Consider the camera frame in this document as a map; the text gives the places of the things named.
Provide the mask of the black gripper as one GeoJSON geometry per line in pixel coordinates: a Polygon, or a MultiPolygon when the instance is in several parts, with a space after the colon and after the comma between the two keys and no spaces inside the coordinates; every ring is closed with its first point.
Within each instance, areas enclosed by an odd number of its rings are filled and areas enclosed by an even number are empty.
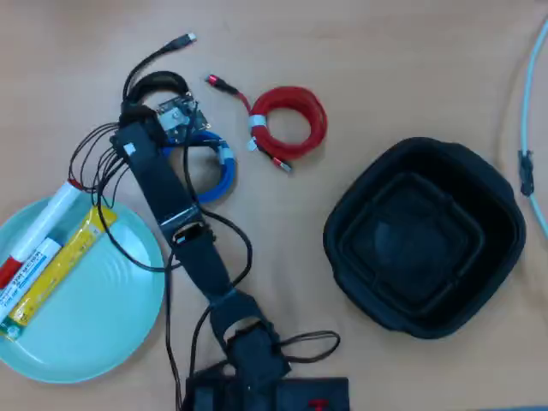
{"type": "Polygon", "coordinates": [[[125,128],[133,123],[140,124],[147,135],[156,144],[166,143],[166,133],[162,128],[157,113],[146,105],[131,105],[122,108],[118,119],[119,128],[125,128]]]}

